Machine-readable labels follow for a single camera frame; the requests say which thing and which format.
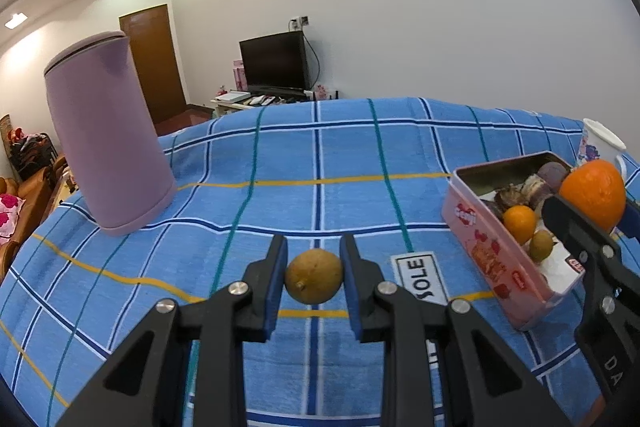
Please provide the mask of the wrinkled passion fruit front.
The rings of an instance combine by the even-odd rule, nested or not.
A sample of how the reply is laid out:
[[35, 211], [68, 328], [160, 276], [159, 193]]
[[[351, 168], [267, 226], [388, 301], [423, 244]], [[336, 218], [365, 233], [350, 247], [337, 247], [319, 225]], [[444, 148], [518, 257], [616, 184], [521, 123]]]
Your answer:
[[498, 204], [493, 200], [482, 200], [482, 203], [491, 211], [491, 213], [499, 220], [503, 220], [503, 212]]

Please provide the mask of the orange tangerine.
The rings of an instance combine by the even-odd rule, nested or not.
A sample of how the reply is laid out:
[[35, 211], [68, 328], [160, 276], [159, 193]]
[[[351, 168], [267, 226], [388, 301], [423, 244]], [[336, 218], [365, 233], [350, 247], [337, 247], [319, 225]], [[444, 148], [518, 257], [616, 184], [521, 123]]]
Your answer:
[[537, 228], [538, 217], [532, 208], [526, 205], [516, 205], [503, 213], [503, 225], [520, 244], [526, 244]]
[[605, 232], [618, 225], [626, 207], [623, 178], [603, 159], [574, 169], [562, 182], [559, 195]]

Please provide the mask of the small longan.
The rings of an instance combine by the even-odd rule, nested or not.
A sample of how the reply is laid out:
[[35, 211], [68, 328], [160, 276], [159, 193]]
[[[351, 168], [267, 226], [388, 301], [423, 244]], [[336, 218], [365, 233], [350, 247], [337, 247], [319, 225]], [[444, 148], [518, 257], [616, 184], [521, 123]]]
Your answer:
[[541, 263], [552, 253], [554, 238], [547, 230], [537, 231], [528, 244], [529, 258], [535, 263]]
[[331, 300], [343, 283], [341, 259], [321, 248], [295, 257], [285, 270], [285, 288], [303, 305], [320, 305]]

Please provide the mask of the pink metal tin box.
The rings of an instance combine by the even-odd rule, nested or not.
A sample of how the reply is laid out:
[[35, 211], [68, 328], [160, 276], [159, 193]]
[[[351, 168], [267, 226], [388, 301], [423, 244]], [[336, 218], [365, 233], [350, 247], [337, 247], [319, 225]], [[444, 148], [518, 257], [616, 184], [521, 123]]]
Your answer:
[[451, 232], [495, 294], [514, 329], [525, 331], [570, 295], [585, 268], [554, 238], [551, 255], [535, 263], [528, 245], [520, 245], [482, 200], [494, 200], [499, 188], [524, 181], [548, 161], [570, 165], [555, 154], [536, 153], [484, 162], [454, 170], [442, 206]]

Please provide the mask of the cut purple yam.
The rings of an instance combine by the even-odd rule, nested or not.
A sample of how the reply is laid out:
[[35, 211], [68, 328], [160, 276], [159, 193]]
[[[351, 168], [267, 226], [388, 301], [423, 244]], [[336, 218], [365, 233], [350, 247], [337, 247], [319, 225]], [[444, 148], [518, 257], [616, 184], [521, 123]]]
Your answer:
[[526, 205], [535, 211], [544, 205], [546, 199], [554, 195], [550, 185], [538, 174], [532, 174], [524, 181], [521, 193], [526, 199]]

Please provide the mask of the wrinkled passion fruit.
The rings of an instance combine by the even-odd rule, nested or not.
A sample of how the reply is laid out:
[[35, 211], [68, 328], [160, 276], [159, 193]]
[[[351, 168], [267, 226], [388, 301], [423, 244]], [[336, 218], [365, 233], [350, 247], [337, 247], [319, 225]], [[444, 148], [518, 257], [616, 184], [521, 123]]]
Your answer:
[[503, 212], [498, 204], [493, 200], [482, 200], [482, 203], [491, 211], [491, 213], [499, 220], [503, 220]]
[[499, 188], [494, 197], [494, 201], [502, 211], [506, 211], [514, 206], [528, 205], [527, 197], [518, 186], [513, 184]]

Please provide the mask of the black television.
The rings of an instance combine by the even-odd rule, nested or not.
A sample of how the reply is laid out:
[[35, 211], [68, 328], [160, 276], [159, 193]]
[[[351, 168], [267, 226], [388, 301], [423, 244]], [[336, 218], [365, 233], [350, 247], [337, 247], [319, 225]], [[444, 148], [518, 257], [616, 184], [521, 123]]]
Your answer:
[[309, 87], [309, 67], [303, 31], [285, 31], [239, 42], [250, 90]]

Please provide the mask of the white tv stand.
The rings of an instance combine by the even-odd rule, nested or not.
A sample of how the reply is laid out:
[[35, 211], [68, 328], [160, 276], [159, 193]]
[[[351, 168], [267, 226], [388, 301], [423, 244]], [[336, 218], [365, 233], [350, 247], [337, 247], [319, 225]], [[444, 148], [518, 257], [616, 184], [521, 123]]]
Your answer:
[[222, 117], [251, 108], [339, 100], [340, 98], [340, 91], [328, 90], [323, 86], [317, 86], [314, 90], [303, 91], [297, 96], [293, 93], [280, 96], [275, 94], [250, 94], [250, 92], [246, 91], [229, 91], [217, 94], [215, 98], [210, 100], [210, 104], [213, 106], [212, 115], [214, 117]]

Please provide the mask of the purple round turnip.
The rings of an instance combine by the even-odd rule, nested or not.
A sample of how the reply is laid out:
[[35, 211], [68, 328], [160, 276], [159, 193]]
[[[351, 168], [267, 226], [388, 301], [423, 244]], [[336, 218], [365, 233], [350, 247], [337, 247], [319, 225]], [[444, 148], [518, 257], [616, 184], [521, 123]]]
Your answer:
[[547, 184], [554, 193], [558, 193], [560, 191], [563, 181], [569, 174], [570, 169], [559, 161], [548, 161], [537, 171], [537, 176], [539, 176], [539, 178], [544, 181], [544, 183]]

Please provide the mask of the brown leather sofa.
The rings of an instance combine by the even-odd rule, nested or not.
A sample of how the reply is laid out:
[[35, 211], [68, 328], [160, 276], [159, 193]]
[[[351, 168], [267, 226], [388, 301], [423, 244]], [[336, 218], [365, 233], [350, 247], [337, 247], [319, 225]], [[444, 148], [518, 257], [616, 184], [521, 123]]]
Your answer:
[[11, 178], [2, 178], [1, 187], [7, 188], [23, 202], [17, 224], [9, 240], [1, 246], [1, 280], [6, 278], [10, 266], [21, 246], [36, 231], [50, 209], [53, 192], [67, 166], [65, 155], [55, 159], [52, 166], [44, 167], [28, 180], [17, 185]]

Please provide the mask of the brown wooden door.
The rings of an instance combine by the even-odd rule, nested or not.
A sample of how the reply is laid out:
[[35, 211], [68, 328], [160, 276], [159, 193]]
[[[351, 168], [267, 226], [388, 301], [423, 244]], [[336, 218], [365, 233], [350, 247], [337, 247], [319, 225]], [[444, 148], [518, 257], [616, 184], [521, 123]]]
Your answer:
[[186, 110], [167, 4], [119, 17], [154, 124]]

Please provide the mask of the small longan back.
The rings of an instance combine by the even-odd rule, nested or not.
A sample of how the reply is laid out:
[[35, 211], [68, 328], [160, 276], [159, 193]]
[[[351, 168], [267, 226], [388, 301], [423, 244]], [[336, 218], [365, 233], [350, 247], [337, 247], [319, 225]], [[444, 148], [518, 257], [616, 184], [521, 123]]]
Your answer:
[[341, 259], [321, 248], [295, 257], [285, 270], [285, 288], [303, 305], [320, 305], [331, 300], [343, 283]]

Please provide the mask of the pink floral cushion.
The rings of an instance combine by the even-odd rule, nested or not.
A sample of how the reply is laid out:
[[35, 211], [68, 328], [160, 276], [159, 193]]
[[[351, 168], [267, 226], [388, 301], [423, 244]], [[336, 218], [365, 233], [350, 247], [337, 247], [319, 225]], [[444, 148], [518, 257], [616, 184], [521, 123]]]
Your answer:
[[9, 243], [17, 229], [18, 219], [25, 204], [21, 199], [11, 194], [0, 195], [0, 245]]

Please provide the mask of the small longan front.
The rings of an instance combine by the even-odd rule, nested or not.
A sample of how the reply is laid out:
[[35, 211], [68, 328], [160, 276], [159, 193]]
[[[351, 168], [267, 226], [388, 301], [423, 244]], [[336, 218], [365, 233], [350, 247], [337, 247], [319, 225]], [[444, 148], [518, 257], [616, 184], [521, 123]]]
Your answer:
[[547, 230], [537, 231], [528, 244], [529, 258], [535, 263], [541, 263], [552, 253], [554, 238]]

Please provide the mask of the pink electric kettle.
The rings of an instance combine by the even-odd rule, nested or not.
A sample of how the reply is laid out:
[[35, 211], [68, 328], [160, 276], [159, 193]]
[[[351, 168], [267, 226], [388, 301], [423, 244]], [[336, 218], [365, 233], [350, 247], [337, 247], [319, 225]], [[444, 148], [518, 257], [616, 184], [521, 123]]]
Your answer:
[[120, 30], [82, 39], [43, 71], [54, 129], [100, 229], [119, 236], [159, 216], [176, 193]]

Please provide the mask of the blue checkered tablecloth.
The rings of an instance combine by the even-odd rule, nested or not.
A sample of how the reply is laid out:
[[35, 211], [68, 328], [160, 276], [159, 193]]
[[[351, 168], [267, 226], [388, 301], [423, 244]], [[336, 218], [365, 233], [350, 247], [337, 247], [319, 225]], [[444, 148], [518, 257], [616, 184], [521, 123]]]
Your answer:
[[528, 333], [442, 220], [454, 169], [537, 152], [576, 158], [582, 123], [427, 100], [249, 109], [160, 139], [178, 190], [126, 239], [105, 235], [73, 195], [29, 237], [1, 286], [1, 376], [23, 425], [52, 426], [158, 300], [196, 303], [237, 280], [273, 235], [298, 255], [360, 251], [414, 295], [465, 298], [570, 418], [598, 386], [574, 340], [581, 291]]

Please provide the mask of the white floral mug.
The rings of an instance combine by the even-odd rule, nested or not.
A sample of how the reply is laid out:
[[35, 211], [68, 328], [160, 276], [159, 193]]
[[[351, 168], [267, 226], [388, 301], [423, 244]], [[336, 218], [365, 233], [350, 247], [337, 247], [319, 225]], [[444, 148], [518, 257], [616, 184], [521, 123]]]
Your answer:
[[576, 166], [603, 159], [612, 164], [626, 181], [627, 167], [623, 158], [623, 153], [627, 150], [625, 143], [600, 121], [584, 118], [582, 123], [584, 129], [578, 147]]

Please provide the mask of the wrinkled passion fruit back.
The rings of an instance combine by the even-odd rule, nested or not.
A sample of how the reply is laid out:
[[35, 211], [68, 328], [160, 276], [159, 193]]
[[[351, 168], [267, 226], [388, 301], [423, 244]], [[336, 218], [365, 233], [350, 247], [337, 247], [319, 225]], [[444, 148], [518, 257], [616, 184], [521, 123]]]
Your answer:
[[514, 206], [528, 205], [527, 197], [518, 186], [513, 184], [499, 188], [494, 197], [494, 201], [502, 211], [506, 211]]

